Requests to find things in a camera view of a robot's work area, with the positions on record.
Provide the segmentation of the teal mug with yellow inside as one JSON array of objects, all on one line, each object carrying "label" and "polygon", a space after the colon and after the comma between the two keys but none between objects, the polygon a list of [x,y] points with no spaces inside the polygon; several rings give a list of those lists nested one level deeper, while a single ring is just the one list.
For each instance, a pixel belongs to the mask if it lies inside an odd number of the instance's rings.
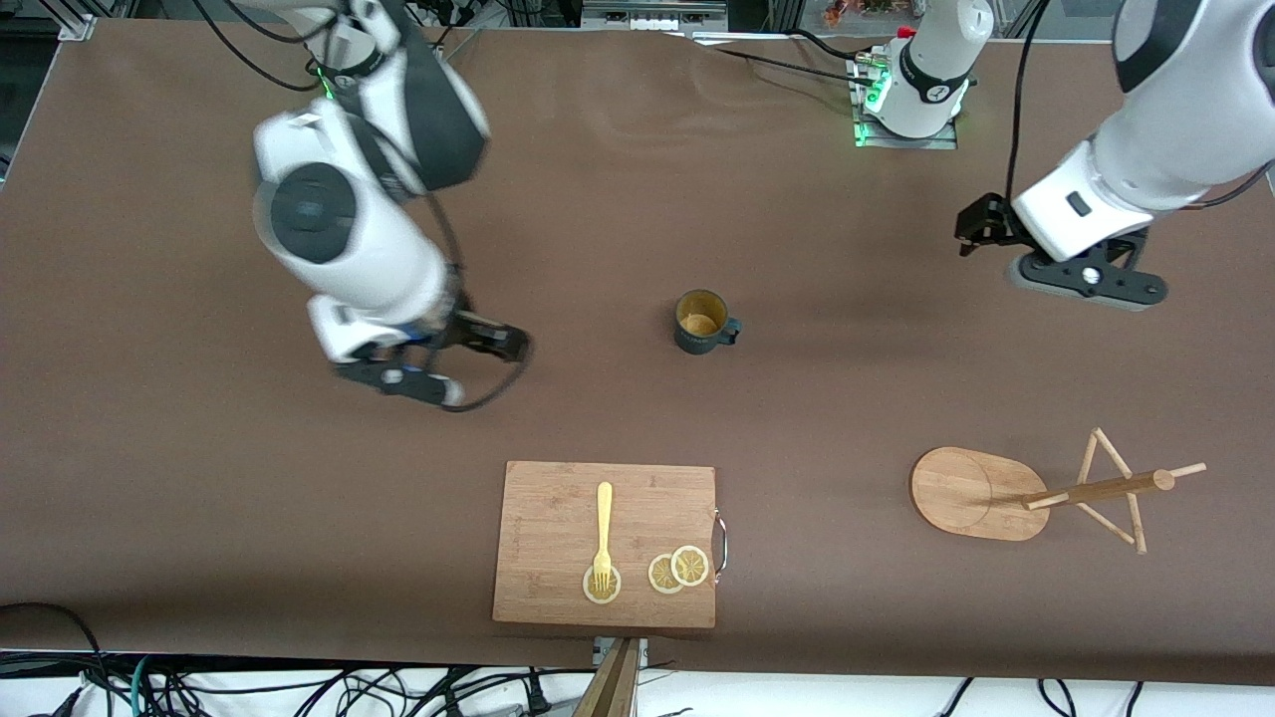
[{"label": "teal mug with yellow inside", "polygon": [[736,344],[742,323],[724,299],[710,290],[688,290],[674,302],[674,344],[683,353],[703,356],[718,346]]}]

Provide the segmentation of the wooden mug rack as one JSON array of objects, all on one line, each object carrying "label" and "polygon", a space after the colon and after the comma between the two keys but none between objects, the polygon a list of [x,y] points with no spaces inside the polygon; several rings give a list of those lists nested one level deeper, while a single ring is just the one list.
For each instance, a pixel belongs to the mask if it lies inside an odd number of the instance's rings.
[{"label": "wooden mug rack", "polygon": [[1142,495],[1170,492],[1179,478],[1206,471],[1207,464],[1197,462],[1136,472],[1103,427],[1093,427],[1076,480],[1066,487],[1047,487],[1020,461],[938,447],[915,459],[907,494],[921,519],[943,535],[1025,542],[1042,535],[1054,512],[1075,509],[1144,555]]}]

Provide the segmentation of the bamboo cutting board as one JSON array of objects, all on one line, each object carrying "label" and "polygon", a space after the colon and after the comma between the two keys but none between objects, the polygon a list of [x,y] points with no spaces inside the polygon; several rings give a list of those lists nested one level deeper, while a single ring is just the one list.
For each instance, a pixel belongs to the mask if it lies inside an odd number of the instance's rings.
[{"label": "bamboo cutting board", "polygon": [[[612,566],[623,589],[592,603],[581,577],[598,549],[597,487],[615,486],[609,527]],[[507,463],[492,616],[543,630],[674,635],[717,624],[717,472],[700,466],[629,466],[511,461]],[[694,545],[708,554],[701,586],[660,595],[646,566]]]}]

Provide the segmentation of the yellow plastic fork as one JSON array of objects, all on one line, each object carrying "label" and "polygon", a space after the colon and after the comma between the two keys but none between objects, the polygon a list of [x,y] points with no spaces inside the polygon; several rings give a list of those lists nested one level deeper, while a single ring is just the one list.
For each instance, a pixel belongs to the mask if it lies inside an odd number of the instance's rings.
[{"label": "yellow plastic fork", "polygon": [[612,558],[609,554],[609,527],[615,486],[601,482],[597,487],[598,549],[592,563],[593,595],[601,596],[612,584]]}]

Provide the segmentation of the orange red decorative object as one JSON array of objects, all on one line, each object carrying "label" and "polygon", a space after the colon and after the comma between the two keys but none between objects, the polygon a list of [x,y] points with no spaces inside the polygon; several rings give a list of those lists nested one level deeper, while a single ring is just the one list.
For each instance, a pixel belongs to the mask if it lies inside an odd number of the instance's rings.
[{"label": "orange red decorative object", "polygon": [[822,9],[825,27],[875,20],[895,11],[896,0],[826,0]]}]

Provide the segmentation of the wooden beam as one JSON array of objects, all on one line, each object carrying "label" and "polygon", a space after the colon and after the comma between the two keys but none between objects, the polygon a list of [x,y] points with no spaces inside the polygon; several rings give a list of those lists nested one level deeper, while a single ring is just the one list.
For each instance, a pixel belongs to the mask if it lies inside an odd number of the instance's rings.
[{"label": "wooden beam", "polygon": [[571,717],[635,717],[638,648],[623,638],[594,671]]}]

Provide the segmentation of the grey power strip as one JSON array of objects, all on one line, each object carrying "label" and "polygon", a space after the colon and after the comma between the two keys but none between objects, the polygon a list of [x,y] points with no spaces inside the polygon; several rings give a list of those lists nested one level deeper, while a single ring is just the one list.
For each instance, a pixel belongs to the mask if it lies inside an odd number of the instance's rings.
[{"label": "grey power strip", "polygon": [[727,0],[580,0],[583,29],[725,33]]}]

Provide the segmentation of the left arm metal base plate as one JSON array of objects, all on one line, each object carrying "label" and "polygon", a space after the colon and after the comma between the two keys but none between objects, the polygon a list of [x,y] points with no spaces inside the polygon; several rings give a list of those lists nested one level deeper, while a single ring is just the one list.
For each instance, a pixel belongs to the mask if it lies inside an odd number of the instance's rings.
[{"label": "left arm metal base plate", "polygon": [[915,87],[892,73],[885,45],[844,63],[849,82],[856,145],[898,149],[956,149],[955,117],[968,82],[955,94],[929,105]]}]

